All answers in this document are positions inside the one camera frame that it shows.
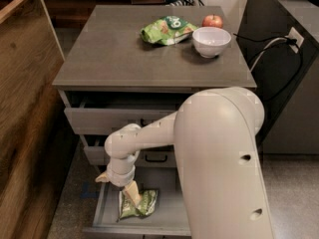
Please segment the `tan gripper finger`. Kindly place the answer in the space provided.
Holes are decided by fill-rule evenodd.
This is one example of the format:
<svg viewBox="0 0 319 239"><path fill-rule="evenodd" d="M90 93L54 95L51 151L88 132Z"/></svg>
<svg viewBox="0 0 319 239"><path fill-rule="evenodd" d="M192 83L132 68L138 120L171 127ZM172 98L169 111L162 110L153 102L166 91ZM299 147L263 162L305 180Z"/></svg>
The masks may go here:
<svg viewBox="0 0 319 239"><path fill-rule="evenodd" d="M95 181L97 183L108 183L109 182L109 178L108 178L108 175L107 173L104 171L102 172L96 179Z"/></svg>
<svg viewBox="0 0 319 239"><path fill-rule="evenodd" d="M134 180L124 187L123 194L133 206L138 206L142 201L138 185Z"/></svg>

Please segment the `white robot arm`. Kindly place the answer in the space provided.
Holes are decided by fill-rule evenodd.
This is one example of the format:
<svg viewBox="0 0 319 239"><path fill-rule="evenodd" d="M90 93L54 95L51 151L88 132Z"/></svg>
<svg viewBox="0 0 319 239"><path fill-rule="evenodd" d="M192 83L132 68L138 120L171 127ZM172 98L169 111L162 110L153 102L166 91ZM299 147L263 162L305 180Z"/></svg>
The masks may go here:
<svg viewBox="0 0 319 239"><path fill-rule="evenodd" d="M96 180L123 187L137 204L137 155L171 145L192 239L274 239L255 140L263 121L263 104L248 89L198 92L169 116L110 134L110 162Z"/></svg>

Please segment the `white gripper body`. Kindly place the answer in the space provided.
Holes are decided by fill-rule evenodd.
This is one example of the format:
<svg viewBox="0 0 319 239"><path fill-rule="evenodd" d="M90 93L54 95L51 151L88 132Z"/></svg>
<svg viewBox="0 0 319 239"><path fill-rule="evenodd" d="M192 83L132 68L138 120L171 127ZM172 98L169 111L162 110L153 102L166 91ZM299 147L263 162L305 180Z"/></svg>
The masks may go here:
<svg viewBox="0 0 319 239"><path fill-rule="evenodd" d="M111 157L106 170L107 180L117 187L128 185L135 177L136 159L131 154L124 158Z"/></svg>

